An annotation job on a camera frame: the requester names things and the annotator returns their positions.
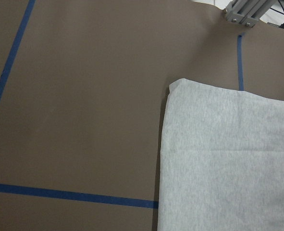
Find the blue line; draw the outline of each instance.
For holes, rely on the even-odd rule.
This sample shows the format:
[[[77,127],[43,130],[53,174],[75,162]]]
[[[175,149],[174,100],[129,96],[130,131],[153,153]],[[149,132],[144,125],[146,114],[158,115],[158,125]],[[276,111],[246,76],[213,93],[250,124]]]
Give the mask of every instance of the blue line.
[[[0,101],[1,101],[1,97],[2,97],[2,94],[3,94],[4,88],[5,88],[8,76],[9,76],[11,69],[12,69],[12,64],[13,64],[15,57],[16,57],[16,54],[18,52],[20,42],[21,42],[22,36],[24,34],[27,22],[30,18],[32,9],[34,7],[34,4],[35,4],[35,0],[30,0],[28,2],[28,5],[27,5],[25,13],[23,15],[22,21],[19,25],[16,37],[15,37],[13,43],[12,43],[12,48],[9,52],[8,57],[7,57],[2,75],[0,77]]]
[[[238,78],[239,78],[239,90],[244,90],[243,84],[243,68],[242,68],[242,36],[241,34],[238,36],[237,40],[237,56],[238,56]]]
[[[125,206],[154,208],[154,209],[158,209],[159,207],[159,202],[157,201],[148,201],[148,200],[125,198],[125,197],[115,197],[115,196],[104,196],[104,195],[79,193],[79,192],[59,191],[52,189],[31,188],[24,186],[9,185],[9,184],[0,184],[0,193],[13,193],[20,195],[58,198],[64,200],[87,201],[87,202],[103,203],[110,205],[125,205]]]

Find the fabric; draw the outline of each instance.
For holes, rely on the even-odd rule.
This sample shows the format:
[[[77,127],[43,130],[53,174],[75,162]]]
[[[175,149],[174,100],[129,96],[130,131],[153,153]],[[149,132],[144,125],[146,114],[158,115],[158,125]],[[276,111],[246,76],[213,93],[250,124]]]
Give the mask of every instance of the fabric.
[[[284,101],[170,85],[158,230],[284,231]]]

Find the blue tape strip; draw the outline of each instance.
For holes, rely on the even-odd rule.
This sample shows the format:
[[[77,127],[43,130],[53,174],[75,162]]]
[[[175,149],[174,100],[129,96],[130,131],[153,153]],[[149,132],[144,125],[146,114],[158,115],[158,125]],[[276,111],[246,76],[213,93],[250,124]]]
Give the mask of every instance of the blue tape strip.
[[[20,195],[58,198],[64,200],[87,201],[87,202],[103,203],[110,205],[125,205],[125,206],[154,208],[154,209],[158,209],[159,207],[159,202],[157,201],[148,201],[148,200],[140,200],[140,199],[132,199],[124,197],[115,197],[115,196],[103,196],[103,195],[79,193],[79,192],[59,191],[52,189],[31,188],[31,187],[8,185],[8,184],[0,184],[0,193],[13,193]]]
[[[21,42],[23,33],[25,31],[27,22],[30,18],[32,9],[34,7],[34,4],[35,4],[35,0],[30,0],[27,4],[25,13],[24,13],[22,21],[19,25],[16,37],[15,37],[13,44],[12,44],[12,48],[9,52],[9,55],[8,55],[7,60],[6,60],[2,75],[0,77],[0,101],[1,101],[1,97],[2,97],[2,94],[3,94],[4,88],[5,88],[8,76],[9,76],[11,69],[12,69],[12,64],[13,64],[15,57],[16,57],[16,54],[18,52],[18,48],[20,46],[20,42]]]
[[[238,36],[237,40],[237,56],[238,56],[238,78],[239,78],[239,90],[244,90],[243,84],[243,68],[242,68],[242,36]]]

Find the gray cloth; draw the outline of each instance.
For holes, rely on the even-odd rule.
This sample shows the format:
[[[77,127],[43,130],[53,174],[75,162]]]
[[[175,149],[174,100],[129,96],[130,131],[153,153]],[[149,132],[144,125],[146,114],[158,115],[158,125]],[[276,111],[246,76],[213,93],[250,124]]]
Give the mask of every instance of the gray cloth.
[[[283,101],[170,85],[158,231],[284,231]]]

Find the metal frame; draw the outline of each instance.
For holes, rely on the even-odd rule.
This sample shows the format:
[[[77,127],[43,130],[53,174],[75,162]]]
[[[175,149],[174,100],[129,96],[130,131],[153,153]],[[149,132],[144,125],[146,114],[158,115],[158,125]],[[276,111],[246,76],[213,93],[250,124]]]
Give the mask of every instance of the metal frame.
[[[224,9],[229,22],[253,27],[276,0],[234,0]]]

